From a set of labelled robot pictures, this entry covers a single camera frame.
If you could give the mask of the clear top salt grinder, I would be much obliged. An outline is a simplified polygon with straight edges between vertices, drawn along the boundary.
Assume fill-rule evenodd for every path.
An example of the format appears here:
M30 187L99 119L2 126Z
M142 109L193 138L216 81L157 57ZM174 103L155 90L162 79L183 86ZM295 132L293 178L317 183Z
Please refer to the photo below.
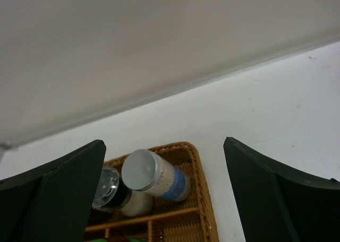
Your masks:
M101 171L92 208L112 213L118 210L123 216L135 218L149 214L154 208L154 198L148 194L128 188L120 173L111 166Z

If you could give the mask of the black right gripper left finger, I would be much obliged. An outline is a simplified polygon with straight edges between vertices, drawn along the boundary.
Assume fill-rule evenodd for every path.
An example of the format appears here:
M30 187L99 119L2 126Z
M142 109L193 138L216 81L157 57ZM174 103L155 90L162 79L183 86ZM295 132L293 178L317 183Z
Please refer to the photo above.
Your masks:
M82 241L106 146L94 140L1 180L1 241Z

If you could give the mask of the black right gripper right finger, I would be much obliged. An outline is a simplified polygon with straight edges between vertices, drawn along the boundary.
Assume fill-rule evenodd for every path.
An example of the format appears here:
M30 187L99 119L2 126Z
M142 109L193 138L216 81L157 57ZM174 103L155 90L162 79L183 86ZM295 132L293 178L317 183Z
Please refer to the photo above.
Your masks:
M246 241L339 241L339 181L227 137L224 153Z

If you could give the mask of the red chili sauce bottle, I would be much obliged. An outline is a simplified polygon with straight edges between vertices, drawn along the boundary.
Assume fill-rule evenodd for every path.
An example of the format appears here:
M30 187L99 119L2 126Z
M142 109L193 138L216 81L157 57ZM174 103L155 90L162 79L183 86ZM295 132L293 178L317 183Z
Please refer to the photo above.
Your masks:
M147 242L147 240L142 238L131 237L108 237L91 240L90 242Z

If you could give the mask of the tall jar silver lid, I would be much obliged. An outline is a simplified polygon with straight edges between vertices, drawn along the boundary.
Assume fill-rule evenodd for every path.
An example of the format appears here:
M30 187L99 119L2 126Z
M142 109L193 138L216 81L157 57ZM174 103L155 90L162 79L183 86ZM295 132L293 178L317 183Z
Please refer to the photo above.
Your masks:
M181 202L191 192L191 180L183 171L147 149L126 157L121 176L131 190L168 201Z

